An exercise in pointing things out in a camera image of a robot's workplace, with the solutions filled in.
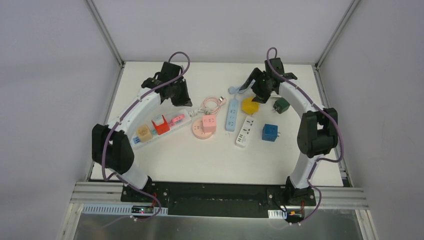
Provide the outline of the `yellow cube plug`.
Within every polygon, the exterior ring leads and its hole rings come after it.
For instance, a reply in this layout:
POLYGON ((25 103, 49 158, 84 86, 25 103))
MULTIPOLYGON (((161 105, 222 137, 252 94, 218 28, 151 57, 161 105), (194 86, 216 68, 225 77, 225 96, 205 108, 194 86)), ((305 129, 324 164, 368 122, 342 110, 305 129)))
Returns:
POLYGON ((260 104, 253 101, 253 99, 254 97, 247 97, 242 101, 241 104, 241 110, 248 115, 253 115, 259 111, 260 104))

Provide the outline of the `dark green cube plug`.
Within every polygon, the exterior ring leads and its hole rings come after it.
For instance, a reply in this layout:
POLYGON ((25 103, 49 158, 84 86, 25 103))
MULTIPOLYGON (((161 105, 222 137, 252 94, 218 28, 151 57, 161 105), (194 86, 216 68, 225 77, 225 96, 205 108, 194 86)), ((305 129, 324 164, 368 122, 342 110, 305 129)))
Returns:
POLYGON ((290 103, 283 97, 278 98, 274 104, 273 109, 278 113, 282 114, 283 112, 287 111, 290 108, 290 103))

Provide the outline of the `pink cube plug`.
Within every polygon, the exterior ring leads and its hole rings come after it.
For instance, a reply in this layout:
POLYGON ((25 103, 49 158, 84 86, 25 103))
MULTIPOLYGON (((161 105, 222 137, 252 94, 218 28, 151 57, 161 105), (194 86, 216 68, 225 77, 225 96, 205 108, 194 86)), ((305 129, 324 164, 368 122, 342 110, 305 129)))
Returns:
POLYGON ((214 133, 217 129, 215 114, 204 115, 201 120, 204 133, 214 133))

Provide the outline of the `blue cube plug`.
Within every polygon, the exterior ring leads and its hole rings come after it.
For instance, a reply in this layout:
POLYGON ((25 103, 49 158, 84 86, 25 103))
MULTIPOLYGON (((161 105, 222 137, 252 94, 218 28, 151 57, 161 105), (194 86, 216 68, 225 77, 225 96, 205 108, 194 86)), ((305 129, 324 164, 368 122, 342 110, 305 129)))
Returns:
POLYGON ((276 139, 280 136, 280 132, 277 125, 274 124, 265 124, 262 128, 261 139, 263 141, 275 142, 276 139))

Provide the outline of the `small white power strip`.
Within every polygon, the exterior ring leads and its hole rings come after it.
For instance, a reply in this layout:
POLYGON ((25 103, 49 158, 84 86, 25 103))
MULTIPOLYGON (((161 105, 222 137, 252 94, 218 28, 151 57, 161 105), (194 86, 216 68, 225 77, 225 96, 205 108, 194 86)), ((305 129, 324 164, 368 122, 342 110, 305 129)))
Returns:
POLYGON ((252 116, 247 116, 245 118, 239 134, 235 140, 235 145, 237 147, 245 149, 248 146, 256 122, 257 120, 252 116))

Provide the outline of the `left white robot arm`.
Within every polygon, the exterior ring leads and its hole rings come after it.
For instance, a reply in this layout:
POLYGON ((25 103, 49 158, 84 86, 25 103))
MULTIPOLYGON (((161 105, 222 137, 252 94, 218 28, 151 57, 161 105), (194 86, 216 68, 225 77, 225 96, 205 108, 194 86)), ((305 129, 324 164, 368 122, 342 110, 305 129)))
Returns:
POLYGON ((134 188, 140 202, 152 198, 153 189, 147 185, 149 176, 136 166, 131 140, 137 128, 156 107, 170 99, 172 104, 192 106, 184 74, 187 68, 165 61, 154 77, 147 78, 131 104, 106 125, 96 124, 91 131, 91 158, 110 169, 134 188))

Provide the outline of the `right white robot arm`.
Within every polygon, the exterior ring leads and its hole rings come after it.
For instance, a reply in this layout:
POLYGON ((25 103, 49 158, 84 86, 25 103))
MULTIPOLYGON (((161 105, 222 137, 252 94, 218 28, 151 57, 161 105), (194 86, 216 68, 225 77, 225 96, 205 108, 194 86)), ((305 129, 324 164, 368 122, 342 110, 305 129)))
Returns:
POLYGON ((292 72, 285 72, 279 57, 264 62, 265 70, 254 68, 240 90, 252 89, 253 101, 264 104, 273 92, 284 98, 300 118, 296 137, 300 154, 296 166, 287 178, 284 200, 296 205, 313 194, 310 185, 321 161, 341 140, 338 134, 338 113, 334 108, 318 106, 296 83, 292 72))

